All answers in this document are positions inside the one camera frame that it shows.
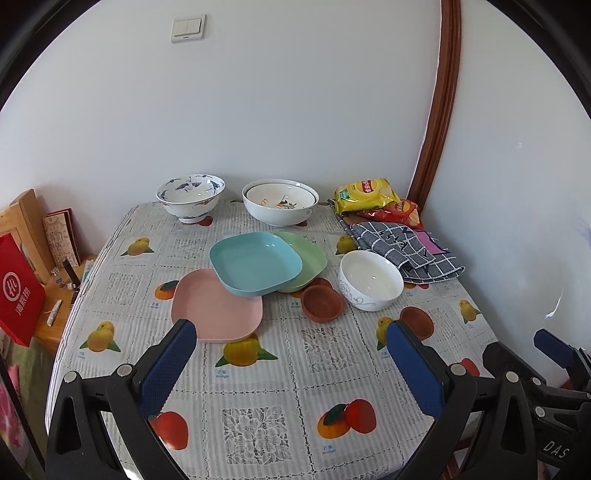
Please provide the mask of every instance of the brown clay dish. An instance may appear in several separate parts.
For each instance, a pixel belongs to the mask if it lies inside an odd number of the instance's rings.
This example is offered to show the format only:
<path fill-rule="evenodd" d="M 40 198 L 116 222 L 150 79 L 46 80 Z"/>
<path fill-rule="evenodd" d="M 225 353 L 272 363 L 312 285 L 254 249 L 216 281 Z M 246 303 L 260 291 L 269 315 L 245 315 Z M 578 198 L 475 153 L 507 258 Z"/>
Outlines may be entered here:
<path fill-rule="evenodd" d="M 421 341 L 427 340 L 435 331 L 430 315 L 417 307 L 406 307 L 400 312 L 400 322 L 404 322 Z"/>
<path fill-rule="evenodd" d="M 301 308 L 314 322 L 331 322 L 345 309 L 345 301 L 339 292 L 326 285 L 314 285 L 301 295 Z"/>

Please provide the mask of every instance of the red box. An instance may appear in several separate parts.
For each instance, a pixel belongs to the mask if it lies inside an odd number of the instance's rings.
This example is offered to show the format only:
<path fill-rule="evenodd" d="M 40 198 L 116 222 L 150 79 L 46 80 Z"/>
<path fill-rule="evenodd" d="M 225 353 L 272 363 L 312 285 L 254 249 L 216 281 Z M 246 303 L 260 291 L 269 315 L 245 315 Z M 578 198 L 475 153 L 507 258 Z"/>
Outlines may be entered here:
<path fill-rule="evenodd" d="M 45 289 L 10 234 L 0 236 L 0 281 L 0 327 L 19 345 L 29 346 Z"/>

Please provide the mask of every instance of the fruit print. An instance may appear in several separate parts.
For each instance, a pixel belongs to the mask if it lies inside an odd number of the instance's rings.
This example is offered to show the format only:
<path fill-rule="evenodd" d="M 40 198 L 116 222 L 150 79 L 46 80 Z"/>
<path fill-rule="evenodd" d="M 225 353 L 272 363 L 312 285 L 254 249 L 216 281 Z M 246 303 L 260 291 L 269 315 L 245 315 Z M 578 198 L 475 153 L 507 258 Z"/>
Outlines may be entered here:
<path fill-rule="evenodd" d="M 138 238 L 134 243 L 132 243 L 125 253 L 122 253 L 121 256 L 124 257 L 125 255 L 130 255 L 132 257 L 141 254 L 153 254 L 154 250 L 150 248 L 150 239 L 143 236 L 142 238 Z"/>
<path fill-rule="evenodd" d="M 358 398 L 345 408 L 345 419 L 351 428 L 359 433 L 374 431 L 377 425 L 375 410 L 367 400 Z"/>
<path fill-rule="evenodd" d="M 113 350 L 120 352 L 121 349 L 113 340 L 115 335 L 115 325 L 112 322 L 104 321 L 99 324 L 94 332 L 90 332 L 86 341 L 80 345 L 80 349 L 88 348 L 92 352 L 102 352 L 104 350 Z"/>
<path fill-rule="evenodd" d="M 213 223 L 213 217 L 207 215 L 205 218 L 199 220 L 197 222 L 198 225 L 201 226 L 210 226 Z"/>
<path fill-rule="evenodd" d="M 178 280 L 171 280 L 159 285 L 154 290 L 154 297 L 158 300 L 170 300 L 174 297 L 174 292 L 177 289 Z"/>
<path fill-rule="evenodd" d="M 473 322 L 478 315 L 482 315 L 480 311 L 476 310 L 472 304 L 467 300 L 460 300 L 460 313 L 464 319 L 464 324 Z"/>
<path fill-rule="evenodd" d="M 224 345 L 223 357 L 217 361 L 216 367 L 227 364 L 235 367 L 248 367 L 256 363 L 257 360 L 277 360 L 277 357 L 262 348 L 257 334 L 253 333 L 250 337 L 238 342 L 230 342 Z"/>
<path fill-rule="evenodd" d="M 357 245 L 355 244 L 355 240 L 349 235 L 343 235 L 339 238 L 339 241 L 336 242 L 336 253 L 335 255 L 344 255 L 352 252 L 353 250 L 357 250 Z"/>
<path fill-rule="evenodd" d="M 386 331 L 394 320 L 390 317 L 381 317 L 378 320 L 378 328 L 375 331 L 375 337 L 378 339 L 378 351 L 386 346 Z"/>
<path fill-rule="evenodd" d="M 372 404 L 363 398 L 357 398 L 349 404 L 339 403 L 323 414 L 318 420 L 316 430 L 322 438 L 335 439 L 350 429 L 358 433 L 370 433 L 377 424 Z"/>
<path fill-rule="evenodd" d="M 468 370 L 468 372 L 470 372 L 470 375 L 472 375 L 473 377 L 480 376 L 480 371 L 478 370 L 478 367 L 469 358 L 463 358 L 460 362 L 460 365 L 463 366 L 466 370 Z"/>
<path fill-rule="evenodd" d="M 184 450 L 189 444 L 189 427 L 175 411 L 165 411 L 148 419 L 160 440 L 172 450 Z"/>
<path fill-rule="evenodd" d="M 327 422 L 326 417 L 330 413 L 330 410 L 322 415 L 320 420 L 318 420 L 318 425 L 316 426 L 318 434 L 325 439 L 335 439 L 342 437 L 345 433 L 347 433 L 351 426 L 347 423 L 344 412 L 345 405 L 343 404 L 340 415 L 336 420 Z"/>

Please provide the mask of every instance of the snack bag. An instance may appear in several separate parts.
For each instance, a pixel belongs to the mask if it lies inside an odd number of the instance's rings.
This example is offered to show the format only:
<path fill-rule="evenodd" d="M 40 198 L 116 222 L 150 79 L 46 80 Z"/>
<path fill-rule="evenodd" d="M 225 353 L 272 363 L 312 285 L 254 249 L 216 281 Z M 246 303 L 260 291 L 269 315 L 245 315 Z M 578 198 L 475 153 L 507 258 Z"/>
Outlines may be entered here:
<path fill-rule="evenodd" d="M 340 186 L 335 191 L 336 213 L 358 212 L 398 203 L 400 198 L 394 193 L 386 179 L 363 180 Z"/>
<path fill-rule="evenodd" d="M 417 204 L 406 199 L 389 203 L 380 210 L 359 212 L 358 215 L 375 222 L 401 223 L 415 230 L 424 229 L 421 219 L 418 217 Z"/>

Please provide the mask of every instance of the square plastic plate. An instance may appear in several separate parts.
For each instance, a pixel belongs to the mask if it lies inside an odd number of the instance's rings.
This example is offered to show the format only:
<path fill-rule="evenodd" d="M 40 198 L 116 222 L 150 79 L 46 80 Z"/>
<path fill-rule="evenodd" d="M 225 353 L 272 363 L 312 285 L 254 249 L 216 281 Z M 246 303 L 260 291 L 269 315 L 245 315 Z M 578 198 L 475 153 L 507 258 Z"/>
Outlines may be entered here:
<path fill-rule="evenodd" d="M 326 254 L 320 248 L 297 233 L 277 232 L 277 236 L 280 236 L 295 250 L 295 253 L 300 256 L 303 265 L 301 273 L 280 289 L 284 293 L 292 293 L 305 287 L 320 275 L 328 260 Z"/>
<path fill-rule="evenodd" d="M 199 342 L 228 343 L 248 337 L 262 319 L 262 298 L 244 299 L 228 292 L 211 268 L 186 274 L 174 291 L 173 323 L 187 319 Z"/>
<path fill-rule="evenodd" d="M 209 259 L 223 285 L 239 297 L 258 297 L 279 290 L 302 269 L 295 250 L 266 232 L 220 240 L 209 251 Z"/>

